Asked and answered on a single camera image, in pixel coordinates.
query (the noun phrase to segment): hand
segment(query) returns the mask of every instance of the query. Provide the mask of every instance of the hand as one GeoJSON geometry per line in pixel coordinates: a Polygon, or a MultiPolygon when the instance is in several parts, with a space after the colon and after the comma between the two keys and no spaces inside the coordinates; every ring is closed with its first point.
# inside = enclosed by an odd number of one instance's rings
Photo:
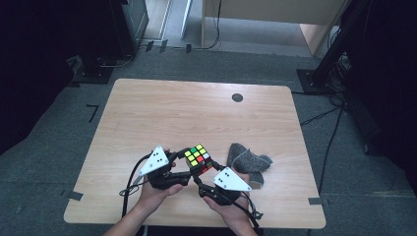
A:
{"type": "MultiPolygon", "coordinates": [[[[246,183],[249,181],[249,175],[247,174],[240,174],[236,172],[246,183]]],[[[214,200],[211,198],[205,196],[203,197],[204,201],[208,206],[216,211],[218,214],[221,215],[224,222],[227,224],[227,226],[236,234],[236,235],[257,235],[252,228],[251,222],[248,218],[248,215],[246,213],[238,208],[235,205],[231,206],[220,206],[218,205],[214,200]]],[[[248,209],[249,201],[246,198],[240,197],[236,200],[236,204],[242,206],[245,209],[248,209]]]]}
{"type": "Polygon", "coordinates": [[[183,189],[180,184],[163,191],[154,189],[148,182],[147,176],[144,178],[144,183],[141,196],[132,210],[104,235],[136,235],[145,220],[159,208],[167,197],[175,195],[183,189]]]}
{"type": "Polygon", "coordinates": [[[155,189],[148,181],[148,176],[145,176],[144,183],[141,196],[134,207],[140,207],[148,216],[154,213],[167,197],[173,196],[183,189],[183,186],[180,184],[171,186],[166,190],[155,189]]]}

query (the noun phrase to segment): floor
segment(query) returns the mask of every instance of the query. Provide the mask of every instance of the floor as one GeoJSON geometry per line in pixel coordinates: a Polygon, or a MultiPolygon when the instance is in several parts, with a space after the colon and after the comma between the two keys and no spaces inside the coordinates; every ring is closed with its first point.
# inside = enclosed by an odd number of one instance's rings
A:
{"type": "MultiPolygon", "coordinates": [[[[147,1],[150,22],[164,19],[161,12],[164,13],[166,2],[147,1]]],[[[203,1],[193,1],[184,37],[181,38],[186,6],[185,0],[171,0],[166,26],[164,29],[156,30],[163,31],[161,37],[145,37],[145,41],[154,40],[155,44],[158,44],[167,39],[168,46],[186,47],[187,44],[192,44],[193,48],[200,48],[203,1]]],[[[216,19],[206,18],[205,47],[215,41],[217,36],[215,24],[216,19]]],[[[329,35],[332,36],[337,29],[338,27],[335,27],[329,35]]],[[[298,24],[220,19],[219,30],[219,43],[213,50],[312,57],[298,24]]],[[[147,31],[155,31],[155,29],[149,26],[147,31]]],[[[323,58],[327,50],[328,46],[325,43],[316,56],[323,58]]]]}

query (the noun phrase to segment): finger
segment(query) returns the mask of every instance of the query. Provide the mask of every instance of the finger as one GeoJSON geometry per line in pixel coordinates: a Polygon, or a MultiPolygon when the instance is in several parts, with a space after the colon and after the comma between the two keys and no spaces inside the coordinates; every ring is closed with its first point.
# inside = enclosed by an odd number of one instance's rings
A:
{"type": "Polygon", "coordinates": [[[216,210],[219,205],[211,198],[204,196],[203,200],[206,202],[206,204],[208,205],[208,207],[212,210],[216,210]]]}
{"type": "Polygon", "coordinates": [[[178,193],[178,192],[180,192],[183,188],[184,188],[184,187],[183,187],[182,185],[180,185],[180,184],[176,184],[176,185],[171,186],[171,187],[168,189],[168,196],[173,196],[173,195],[177,194],[177,193],[178,193]]]}

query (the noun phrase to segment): wooden table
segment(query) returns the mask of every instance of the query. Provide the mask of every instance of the wooden table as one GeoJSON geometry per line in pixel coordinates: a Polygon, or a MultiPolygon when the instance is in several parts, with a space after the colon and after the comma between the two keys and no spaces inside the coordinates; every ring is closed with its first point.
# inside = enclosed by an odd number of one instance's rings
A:
{"type": "MultiPolygon", "coordinates": [[[[206,37],[205,18],[217,17],[219,1],[203,0],[202,47],[205,46],[206,37]]],[[[220,17],[300,24],[311,53],[317,55],[349,2],[350,0],[222,0],[220,17]]]]}
{"type": "MultiPolygon", "coordinates": [[[[203,144],[214,160],[225,164],[229,147],[240,143],[266,154],[272,166],[265,184],[251,192],[259,221],[266,228],[323,228],[326,220],[317,198],[309,156],[287,87],[195,82],[118,80],[109,96],[64,218],[72,223],[115,223],[121,217],[126,187],[136,162],[158,145],[171,150],[203,144]],[[234,93],[243,95],[235,102],[234,93]]],[[[187,170],[184,159],[174,171],[187,170]]],[[[202,175],[213,186],[214,169],[202,175]]],[[[140,193],[130,197],[128,209],[140,193]]],[[[147,225],[225,226],[190,180],[168,198],[147,225]]]]}

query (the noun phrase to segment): gray sock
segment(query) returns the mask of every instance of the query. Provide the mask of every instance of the gray sock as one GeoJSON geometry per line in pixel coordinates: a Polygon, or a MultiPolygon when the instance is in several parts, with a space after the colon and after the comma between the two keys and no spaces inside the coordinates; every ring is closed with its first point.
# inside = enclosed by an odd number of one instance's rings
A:
{"type": "Polygon", "coordinates": [[[261,189],[264,185],[264,177],[260,172],[251,172],[249,173],[249,185],[253,189],[261,189]]]}
{"type": "Polygon", "coordinates": [[[256,155],[253,155],[249,149],[238,155],[232,161],[232,167],[234,167],[240,173],[250,173],[250,172],[262,172],[270,167],[270,162],[258,158],[256,155]]]}

